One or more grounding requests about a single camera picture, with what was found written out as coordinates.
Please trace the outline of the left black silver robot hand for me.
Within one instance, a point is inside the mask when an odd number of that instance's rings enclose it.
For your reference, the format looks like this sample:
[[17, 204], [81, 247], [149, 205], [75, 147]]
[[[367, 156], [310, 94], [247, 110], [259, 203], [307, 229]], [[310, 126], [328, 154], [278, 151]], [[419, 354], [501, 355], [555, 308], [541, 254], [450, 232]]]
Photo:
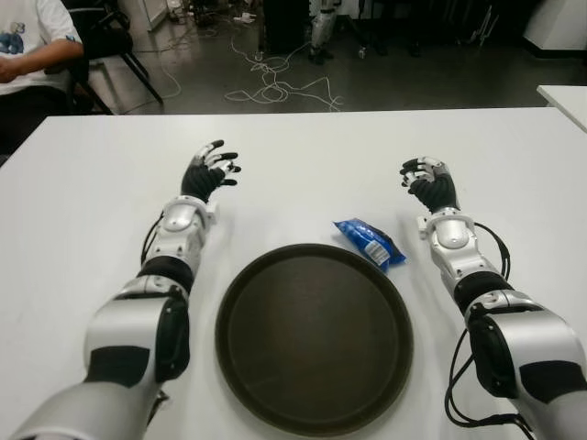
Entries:
[[223, 186], [236, 186], [238, 182], [229, 175], [241, 172], [235, 163], [237, 152], [218, 153], [223, 140], [215, 140], [203, 146], [190, 161], [182, 179], [181, 195], [207, 203], [213, 192]]

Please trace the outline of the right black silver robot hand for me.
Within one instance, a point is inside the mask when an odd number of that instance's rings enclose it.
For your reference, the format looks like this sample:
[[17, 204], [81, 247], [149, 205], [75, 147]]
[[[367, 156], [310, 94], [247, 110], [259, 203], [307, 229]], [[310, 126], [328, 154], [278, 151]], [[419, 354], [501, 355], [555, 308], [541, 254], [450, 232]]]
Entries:
[[460, 209], [454, 181], [445, 162], [428, 156], [410, 159], [400, 169], [402, 186], [431, 214]]

